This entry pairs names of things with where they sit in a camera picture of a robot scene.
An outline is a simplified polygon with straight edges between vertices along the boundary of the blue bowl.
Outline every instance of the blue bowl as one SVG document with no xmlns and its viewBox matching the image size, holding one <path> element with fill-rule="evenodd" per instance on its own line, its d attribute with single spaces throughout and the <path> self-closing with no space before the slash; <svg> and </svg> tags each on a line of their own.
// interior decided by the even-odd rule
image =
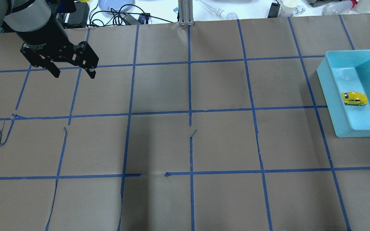
<svg viewBox="0 0 370 231">
<path fill-rule="evenodd" d="M 370 50 L 328 51 L 317 73 L 336 135 L 370 136 Z M 342 92 L 364 93 L 368 104 L 344 105 Z"/>
</svg>

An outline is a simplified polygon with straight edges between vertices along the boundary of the light blue container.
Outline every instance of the light blue container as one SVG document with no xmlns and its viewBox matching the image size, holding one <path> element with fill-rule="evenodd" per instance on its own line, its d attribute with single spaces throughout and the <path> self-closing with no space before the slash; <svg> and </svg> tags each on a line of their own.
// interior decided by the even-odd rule
<svg viewBox="0 0 370 231">
<path fill-rule="evenodd" d="M 370 50 L 328 51 L 318 76 L 338 137 L 370 136 Z M 344 105 L 342 92 L 365 93 L 366 106 Z"/>
</svg>

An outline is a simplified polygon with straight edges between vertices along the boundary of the toy car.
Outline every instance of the toy car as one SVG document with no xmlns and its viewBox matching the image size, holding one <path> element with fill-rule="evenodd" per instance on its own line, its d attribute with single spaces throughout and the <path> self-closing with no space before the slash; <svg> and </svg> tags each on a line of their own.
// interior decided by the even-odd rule
<svg viewBox="0 0 370 231">
<path fill-rule="evenodd" d="M 364 93 L 342 92 L 342 98 L 345 105 L 365 106 L 367 104 L 367 97 Z"/>
</svg>

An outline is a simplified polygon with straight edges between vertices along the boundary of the white bottle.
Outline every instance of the white bottle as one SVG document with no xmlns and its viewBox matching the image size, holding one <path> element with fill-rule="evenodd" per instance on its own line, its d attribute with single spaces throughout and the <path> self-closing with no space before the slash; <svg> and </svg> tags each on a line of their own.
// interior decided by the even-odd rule
<svg viewBox="0 0 370 231">
<path fill-rule="evenodd" d="M 322 9 L 322 15 L 338 15 L 348 12 L 355 7 L 357 2 L 355 0 L 345 0 L 338 3 L 328 3 Z"/>
<path fill-rule="evenodd" d="M 359 13 L 369 13 L 370 0 L 359 0 L 358 4 L 355 6 L 355 10 Z"/>
</svg>

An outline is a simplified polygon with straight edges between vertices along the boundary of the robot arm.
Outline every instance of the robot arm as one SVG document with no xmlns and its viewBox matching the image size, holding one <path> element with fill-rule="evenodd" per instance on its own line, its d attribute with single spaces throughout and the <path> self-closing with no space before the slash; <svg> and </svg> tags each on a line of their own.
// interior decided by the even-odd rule
<svg viewBox="0 0 370 231">
<path fill-rule="evenodd" d="M 73 45 L 68 40 L 45 0 L 0 0 L 0 23 L 2 19 L 25 42 L 21 53 L 32 66 L 43 67 L 58 78 L 60 70 L 53 62 L 68 62 L 95 77 L 98 56 L 88 42 Z"/>
</svg>

